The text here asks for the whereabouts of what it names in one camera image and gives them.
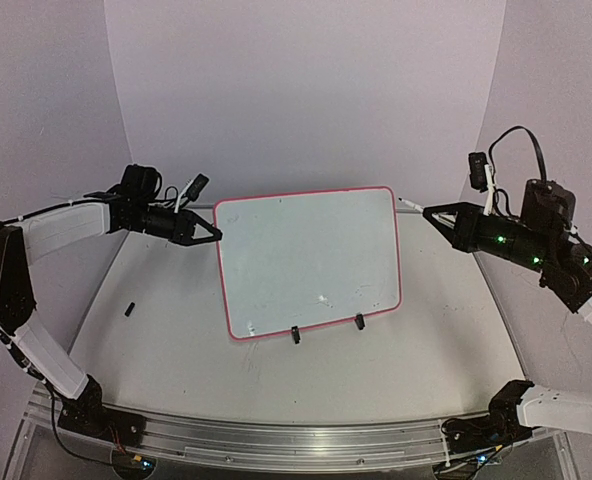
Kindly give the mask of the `pink framed whiteboard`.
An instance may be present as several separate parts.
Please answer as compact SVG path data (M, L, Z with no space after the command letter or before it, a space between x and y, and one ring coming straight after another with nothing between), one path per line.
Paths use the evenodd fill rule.
M387 186L219 201L217 255L236 341L394 311L403 301L395 195Z

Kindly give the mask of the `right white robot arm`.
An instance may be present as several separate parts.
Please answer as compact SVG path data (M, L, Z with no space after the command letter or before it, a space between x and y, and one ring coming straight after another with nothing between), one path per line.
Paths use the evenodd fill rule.
M422 215L452 248L484 252L539 274L568 311L592 325L592 246L573 224L575 196L553 181L527 181L521 213L512 220L458 202L425 207ZM486 414L451 418L441 425L454 453L509 446L536 428L592 435L592 394L511 380L496 393Z

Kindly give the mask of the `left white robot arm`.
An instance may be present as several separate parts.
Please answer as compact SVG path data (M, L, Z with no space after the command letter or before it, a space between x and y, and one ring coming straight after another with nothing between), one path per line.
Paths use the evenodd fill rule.
M128 165L119 183L8 220L0 220L0 340L16 364L63 401L61 428L117 440L140 433L143 418L105 406L100 383L47 330L38 314L35 265L69 246L132 232L192 247L217 243L221 231L188 209L209 179L197 174L172 198L151 166Z

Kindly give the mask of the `black marker cap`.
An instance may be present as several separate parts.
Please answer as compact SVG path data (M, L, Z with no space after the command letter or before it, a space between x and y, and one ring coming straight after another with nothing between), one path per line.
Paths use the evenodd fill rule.
M129 305L127 306L125 312L124 312L124 316L125 317L129 317L132 314L134 308L135 308L135 303L134 302L130 302Z

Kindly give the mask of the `white marker pen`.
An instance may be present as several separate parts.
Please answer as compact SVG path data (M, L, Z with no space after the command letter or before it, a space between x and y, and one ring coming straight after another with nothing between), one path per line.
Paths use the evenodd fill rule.
M399 198L399 201L407 208L417 211L419 213L422 213L424 211L424 207L421 205L418 205L412 201L406 200L404 198Z

